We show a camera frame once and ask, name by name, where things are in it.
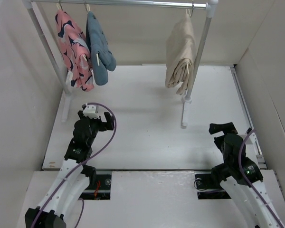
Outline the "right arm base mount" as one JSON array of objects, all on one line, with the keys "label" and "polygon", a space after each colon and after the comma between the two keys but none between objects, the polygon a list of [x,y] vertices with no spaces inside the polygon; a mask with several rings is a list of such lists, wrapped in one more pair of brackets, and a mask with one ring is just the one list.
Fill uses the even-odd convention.
[{"label": "right arm base mount", "polygon": [[232,177],[230,173],[198,173],[195,175],[194,187],[200,200],[230,200],[230,195],[220,186],[223,180]]}]

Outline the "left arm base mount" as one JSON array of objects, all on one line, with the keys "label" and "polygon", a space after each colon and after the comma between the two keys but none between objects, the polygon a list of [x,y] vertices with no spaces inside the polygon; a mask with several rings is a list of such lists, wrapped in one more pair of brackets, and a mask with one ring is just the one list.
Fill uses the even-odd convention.
[{"label": "left arm base mount", "polygon": [[79,198],[83,200],[110,200],[112,186],[112,171],[96,172],[93,183],[81,193]]}]

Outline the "beige trousers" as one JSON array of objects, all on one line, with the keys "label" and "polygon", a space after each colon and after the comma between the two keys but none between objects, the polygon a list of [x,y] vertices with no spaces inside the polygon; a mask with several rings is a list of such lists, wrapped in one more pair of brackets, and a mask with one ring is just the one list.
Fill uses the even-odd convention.
[{"label": "beige trousers", "polygon": [[168,39],[166,40],[166,78],[165,86],[167,88],[180,85],[176,94],[182,95],[194,84],[195,77],[191,73],[188,75],[186,63],[189,60],[189,48],[187,48],[187,20],[186,13],[182,19],[177,22]]}]

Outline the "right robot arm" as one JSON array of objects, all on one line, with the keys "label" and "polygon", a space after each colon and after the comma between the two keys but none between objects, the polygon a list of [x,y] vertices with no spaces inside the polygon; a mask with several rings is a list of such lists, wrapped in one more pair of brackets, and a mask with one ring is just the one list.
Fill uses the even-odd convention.
[{"label": "right robot arm", "polygon": [[283,228],[259,167],[246,156],[246,142],[255,130],[242,137],[232,122],[209,125],[211,135],[219,132],[223,135],[215,137],[214,143],[222,153],[223,163],[211,169],[211,184],[227,192],[248,227]]}]

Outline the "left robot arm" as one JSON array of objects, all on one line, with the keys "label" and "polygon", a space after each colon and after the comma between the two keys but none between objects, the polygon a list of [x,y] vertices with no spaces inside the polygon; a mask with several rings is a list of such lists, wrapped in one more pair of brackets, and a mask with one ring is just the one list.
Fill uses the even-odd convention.
[{"label": "left robot arm", "polygon": [[116,117],[100,103],[86,103],[77,114],[79,120],[56,179],[41,202],[25,214],[27,228],[65,228],[81,194],[96,185],[96,169],[87,165],[99,154],[93,153],[92,144],[99,132],[116,133]]}]

